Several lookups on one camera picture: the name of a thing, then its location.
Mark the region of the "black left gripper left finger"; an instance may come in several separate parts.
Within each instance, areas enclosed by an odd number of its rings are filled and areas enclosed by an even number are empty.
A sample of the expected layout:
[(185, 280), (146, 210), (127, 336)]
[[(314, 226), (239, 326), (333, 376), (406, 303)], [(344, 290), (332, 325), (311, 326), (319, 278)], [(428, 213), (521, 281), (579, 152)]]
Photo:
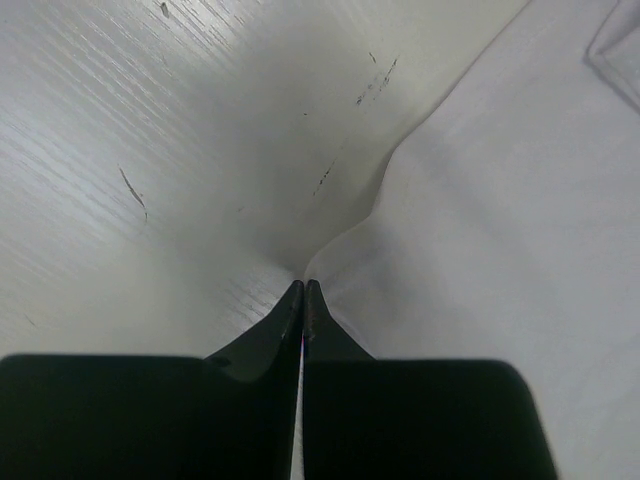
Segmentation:
[(286, 479), (304, 286), (203, 358), (16, 354), (1, 362), (5, 479)]

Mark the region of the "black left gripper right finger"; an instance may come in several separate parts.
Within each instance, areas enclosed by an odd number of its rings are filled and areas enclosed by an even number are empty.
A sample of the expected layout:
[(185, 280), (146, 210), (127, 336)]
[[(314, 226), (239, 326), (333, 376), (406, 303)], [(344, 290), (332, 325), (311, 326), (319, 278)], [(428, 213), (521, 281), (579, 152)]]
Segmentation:
[(497, 360), (382, 360), (304, 294), (308, 479), (554, 479), (533, 396)]

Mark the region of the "white t shirt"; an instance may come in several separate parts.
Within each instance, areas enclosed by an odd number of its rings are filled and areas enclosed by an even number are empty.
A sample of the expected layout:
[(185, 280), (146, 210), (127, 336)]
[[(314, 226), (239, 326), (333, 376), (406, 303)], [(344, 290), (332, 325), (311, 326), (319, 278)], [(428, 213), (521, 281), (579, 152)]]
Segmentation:
[(514, 366), (562, 478), (637, 478), (638, 3), (528, 3), (306, 275), (374, 355)]

